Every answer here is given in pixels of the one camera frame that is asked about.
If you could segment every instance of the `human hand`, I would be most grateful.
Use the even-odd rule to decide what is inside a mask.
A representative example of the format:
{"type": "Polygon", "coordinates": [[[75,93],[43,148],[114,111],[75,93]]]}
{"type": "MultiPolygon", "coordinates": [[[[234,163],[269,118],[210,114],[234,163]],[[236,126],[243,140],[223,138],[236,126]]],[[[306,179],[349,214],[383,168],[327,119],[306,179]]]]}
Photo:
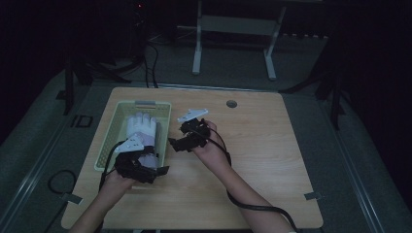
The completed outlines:
{"type": "Polygon", "coordinates": [[[136,181],[122,177],[118,171],[113,171],[103,183],[102,188],[97,194],[96,201],[101,208],[106,211],[112,209],[122,198],[124,193],[132,187],[136,181]]]}
{"type": "MultiPolygon", "coordinates": [[[[210,130],[210,139],[221,145],[224,148],[223,141],[221,137],[218,136],[217,126],[215,123],[205,120],[210,130]]],[[[224,152],[218,148],[215,144],[208,141],[208,143],[202,148],[197,147],[191,149],[194,154],[206,165],[206,167],[211,170],[215,175],[223,173],[226,169],[230,169],[230,164],[227,161],[227,157],[224,152]]]]}

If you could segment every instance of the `wooden table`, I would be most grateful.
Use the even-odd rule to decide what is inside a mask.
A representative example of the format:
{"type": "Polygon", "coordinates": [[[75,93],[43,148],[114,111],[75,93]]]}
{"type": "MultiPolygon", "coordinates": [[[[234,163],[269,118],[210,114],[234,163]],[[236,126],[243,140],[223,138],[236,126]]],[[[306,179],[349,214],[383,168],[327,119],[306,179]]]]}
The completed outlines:
{"type": "MultiPolygon", "coordinates": [[[[101,173],[93,165],[114,109],[120,100],[172,103],[169,137],[182,138],[178,117],[188,109],[209,110],[204,116],[218,125],[233,168],[272,205],[285,209],[299,228],[319,228],[323,219],[316,200],[304,194],[312,185],[295,139],[282,96],[277,93],[117,87],[113,90],[86,156],[74,194],[61,224],[70,228],[97,194],[101,173]],[[226,101],[237,102],[229,108],[226,101]]],[[[168,145],[164,165],[169,173],[154,184],[128,191],[106,216],[104,228],[244,229],[249,228],[228,200],[218,179],[191,152],[168,145]]]]}

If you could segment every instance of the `gray floor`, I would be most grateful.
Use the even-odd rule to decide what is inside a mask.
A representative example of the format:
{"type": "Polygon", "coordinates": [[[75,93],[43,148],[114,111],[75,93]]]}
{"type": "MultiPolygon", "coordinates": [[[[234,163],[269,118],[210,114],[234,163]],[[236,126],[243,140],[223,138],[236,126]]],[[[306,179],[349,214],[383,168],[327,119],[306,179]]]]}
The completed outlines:
{"type": "MultiPolygon", "coordinates": [[[[278,79],[273,82],[267,78],[258,46],[239,48],[206,41],[201,74],[194,76],[191,74],[192,39],[186,37],[174,45],[164,44],[160,39],[153,39],[159,53],[155,76],[160,87],[178,84],[274,92],[306,79],[326,42],[326,39],[316,38],[280,38],[273,55],[278,79]]],[[[149,66],[154,64],[155,50],[148,48],[147,57],[149,66]]],[[[143,69],[123,76],[134,81],[130,86],[145,85],[143,69]]],[[[45,232],[48,228],[63,205],[58,195],[48,189],[48,181],[63,169],[75,174],[80,172],[106,101],[117,85],[100,79],[92,86],[77,85],[74,109],[69,116],[63,116],[64,103],[55,100],[57,92],[64,88],[61,73],[45,87],[2,145],[0,210],[2,214],[16,217],[10,218],[9,232],[45,232]],[[90,128],[71,127],[75,115],[93,117],[90,128]],[[44,169],[30,170],[36,162],[44,162],[44,169]],[[21,196],[12,210],[7,209],[16,202],[14,197],[18,188],[25,187],[25,178],[36,177],[36,174],[36,185],[26,188],[29,191],[21,196]]],[[[314,83],[296,94],[285,94],[284,99],[314,190],[323,195],[318,201],[325,222],[322,230],[412,232],[411,214],[361,121],[342,101],[346,115],[339,117],[341,129],[335,131],[328,120],[330,104],[315,99],[316,87],[317,83],[314,83]]],[[[72,181],[63,174],[56,177],[52,185],[67,190],[72,181]]],[[[61,214],[48,232],[66,232],[60,226],[60,220],[61,214]]]]}

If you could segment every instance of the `plastic bin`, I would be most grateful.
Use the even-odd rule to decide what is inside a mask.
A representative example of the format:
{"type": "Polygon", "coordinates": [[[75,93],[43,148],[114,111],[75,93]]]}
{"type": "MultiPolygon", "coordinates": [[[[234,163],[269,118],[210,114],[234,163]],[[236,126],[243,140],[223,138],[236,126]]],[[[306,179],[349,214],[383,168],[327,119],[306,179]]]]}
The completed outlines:
{"type": "MultiPolygon", "coordinates": [[[[124,100],[116,105],[115,113],[109,124],[105,139],[99,151],[99,156],[94,163],[96,171],[103,171],[110,151],[114,145],[126,140],[127,118],[136,115],[137,112],[148,113],[157,121],[154,153],[158,154],[158,166],[164,165],[166,153],[167,134],[169,132],[171,103],[159,101],[124,100]]],[[[109,171],[113,168],[118,154],[113,153],[109,163],[109,171]]]]}

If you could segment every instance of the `black cable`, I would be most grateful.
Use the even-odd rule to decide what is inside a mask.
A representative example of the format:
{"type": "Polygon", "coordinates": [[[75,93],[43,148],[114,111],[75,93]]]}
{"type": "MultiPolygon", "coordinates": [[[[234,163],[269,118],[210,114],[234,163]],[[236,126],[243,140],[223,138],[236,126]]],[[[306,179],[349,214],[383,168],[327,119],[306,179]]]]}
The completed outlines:
{"type": "Polygon", "coordinates": [[[149,88],[149,81],[148,81],[148,72],[149,72],[148,70],[149,70],[149,68],[148,68],[148,60],[146,59],[146,56],[145,56],[144,62],[145,62],[145,81],[146,81],[146,87],[149,88]]]}
{"type": "MultiPolygon", "coordinates": [[[[109,169],[109,164],[110,164],[110,160],[112,159],[113,152],[115,152],[115,149],[116,149],[117,146],[121,145],[124,142],[125,141],[120,141],[120,142],[116,143],[112,147],[112,149],[110,150],[109,155],[107,156],[107,159],[106,159],[106,165],[104,166],[104,171],[102,173],[102,176],[100,177],[99,191],[100,191],[100,189],[102,189],[102,186],[103,186],[104,182],[106,181],[107,175],[109,175],[110,173],[112,173],[113,171],[116,170],[116,169],[113,169],[109,173],[107,172],[107,170],[109,169]]],[[[99,224],[99,226],[97,226],[97,228],[94,230],[94,233],[101,232],[101,230],[103,228],[103,222],[104,222],[104,220],[102,220],[102,222],[99,224]]]]}
{"type": "Polygon", "coordinates": [[[148,46],[153,48],[155,51],[154,65],[152,67],[152,80],[154,83],[154,88],[158,88],[157,81],[155,80],[155,65],[157,64],[158,50],[151,44],[148,44],[148,46]]]}
{"type": "Polygon", "coordinates": [[[123,77],[130,75],[131,73],[137,71],[138,69],[140,69],[141,66],[134,68],[133,70],[130,70],[127,73],[121,74],[123,77]]]}
{"type": "MultiPolygon", "coordinates": [[[[201,138],[213,143],[214,145],[216,145],[220,150],[222,150],[224,152],[224,154],[226,155],[227,158],[227,162],[229,163],[229,165],[231,166],[231,158],[230,158],[230,153],[227,152],[226,150],[226,145],[224,143],[224,140],[222,138],[222,136],[214,129],[209,128],[210,130],[212,130],[213,132],[216,133],[216,135],[218,135],[218,137],[221,139],[222,143],[223,143],[223,147],[217,143],[216,141],[210,139],[209,137],[204,136],[203,134],[193,130],[193,129],[189,129],[190,132],[200,136],[201,138]]],[[[293,228],[294,231],[298,232],[298,229],[296,227],[296,225],[294,224],[294,221],[291,217],[291,215],[289,215],[289,213],[281,208],[278,207],[273,207],[273,206],[256,206],[256,205],[248,205],[248,204],[244,204],[239,202],[238,200],[236,200],[228,191],[226,191],[227,193],[227,197],[229,198],[229,200],[237,207],[242,208],[242,209],[246,209],[246,210],[251,210],[251,211],[266,211],[266,212],[276,212],[279,213],[281,215],[283,215],[290,223],[291,227],[293,228]]]]}
{"type": "MultiPolygon", "coordinates": [[[[72,193],[72,192],[73,192],[73,189],[75,188],[76,181],[77,181],[77,177],[76,177],[76,174],[75,174],[74,172],[72,172],[72,171],[70,171],[70,170],[61,170],[61,171],[56,172],[54,175],[52,175],[52,176],[49,178],[48,188],[49,188],[49,190],[50,190],[51,192],[53,192],[53,193],[55,193],[55,194],[72,193]],[[70,175],[72,176],[72,178],[73,178],[73,186],[72,186],[72,187],[70,188],[70,190],[68,190],[68,191],[59,191],[59,190],[56,190],[56,189],[54,189],[54,188],[52,187],[52,181],[54,180],[54,178],[57,177],[58,175],[62,174],[62,173],[68,173],[68,174],[70,174],[70,175]]],[[[64,210],[64,208],[66,208],[66,206],[67,206],[67,202],[64,202],[64,204],[61,205],[60,209],[59,209],[58,212],[54,215],[54,217],[52,218],[52,220],[51,220],[51,222],[49,223],[48,227],[47,227],[46,230],[44,231],[45,233],[49,232],[50,228],[52,227],[52,224],[53,224],[53,223],[55,222],[55,220],[60,216],[61,212],[63,212],[63,210],[64,210]]]]}
{"type": "Polygon", "coordinates": [[[136,57],[132,57],[130,64],[124,65],[124,66],[119,67],[119,68],[114,68],[114,69],[112,69],[112,71],[115,72],[115,73],[121,74],[121,73],[124,73],[126,71],[136,70],[136,69],[139,68],[141,63],[142,63],[141,60],[137,60],[136,57]]]}

